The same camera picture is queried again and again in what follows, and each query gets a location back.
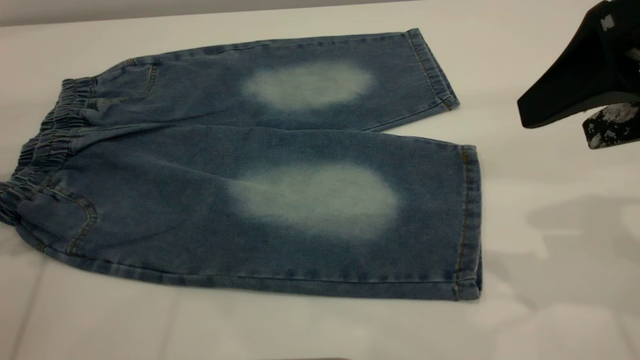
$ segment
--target faded knee patch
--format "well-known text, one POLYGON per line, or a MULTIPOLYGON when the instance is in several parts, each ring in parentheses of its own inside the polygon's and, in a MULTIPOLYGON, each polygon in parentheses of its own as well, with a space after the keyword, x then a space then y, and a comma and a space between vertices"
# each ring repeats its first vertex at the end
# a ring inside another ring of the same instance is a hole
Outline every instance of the faded knee patch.
POLYGON ((349 164, 250 172, 229 188, 237 214, 340 238, 373 238, 395 223, 399 200, 378 175, 349 164))
POLYGON ((371 90, 374 77, 351 63, 326 61, 262 70, 243 87, 246 96, 279 110, 323 108, 371 90))

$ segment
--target black and white patterned fabric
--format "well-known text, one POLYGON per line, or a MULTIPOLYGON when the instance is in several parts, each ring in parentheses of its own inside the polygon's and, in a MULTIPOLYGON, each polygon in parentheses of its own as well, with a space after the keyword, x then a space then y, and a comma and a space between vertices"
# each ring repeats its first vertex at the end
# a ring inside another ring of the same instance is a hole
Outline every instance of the black and white patterned fabric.
POLYGON ((640 102, 609 105, 582 125, 592 149, 640 140, 640 102))

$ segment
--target white logo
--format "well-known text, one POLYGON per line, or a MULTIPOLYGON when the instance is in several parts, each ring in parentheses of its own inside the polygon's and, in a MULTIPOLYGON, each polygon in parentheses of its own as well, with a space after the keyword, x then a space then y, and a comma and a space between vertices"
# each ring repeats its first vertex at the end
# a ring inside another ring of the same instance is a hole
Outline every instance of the white logo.
POLYGON ((613 23, 613 18, 611 17, 611 14, 605 16, 604 19, 600 19, 600 23, 602 24, 602 29, 604 31, 607 31, 615 26, 615 23, 613 23))

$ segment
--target denim shorts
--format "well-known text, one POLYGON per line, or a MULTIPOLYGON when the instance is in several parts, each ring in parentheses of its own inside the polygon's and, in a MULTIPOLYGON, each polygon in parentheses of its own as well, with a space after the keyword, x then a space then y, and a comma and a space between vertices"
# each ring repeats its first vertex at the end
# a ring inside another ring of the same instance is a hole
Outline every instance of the denim shorts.
POLYGON ((417 29, 132 58, 64 80, 0 220, 141 281, 477 299, 476 148, 379 133, 457 105, 417 29))

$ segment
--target elastic waistband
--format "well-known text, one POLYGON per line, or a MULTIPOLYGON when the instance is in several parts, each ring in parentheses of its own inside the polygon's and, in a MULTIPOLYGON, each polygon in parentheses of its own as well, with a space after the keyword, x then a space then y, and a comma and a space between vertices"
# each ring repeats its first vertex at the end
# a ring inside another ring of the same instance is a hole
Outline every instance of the elastic waistband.
POLYGON ((94 78, 67 79, 53 110, 47 114, 40 132, 22 146, 18 165, 7 183, 0 183, 0 221, 19 221, 20 201, 39 192, 71 153, 74 133, 89 126, 82 116, 93 97, 94 78))

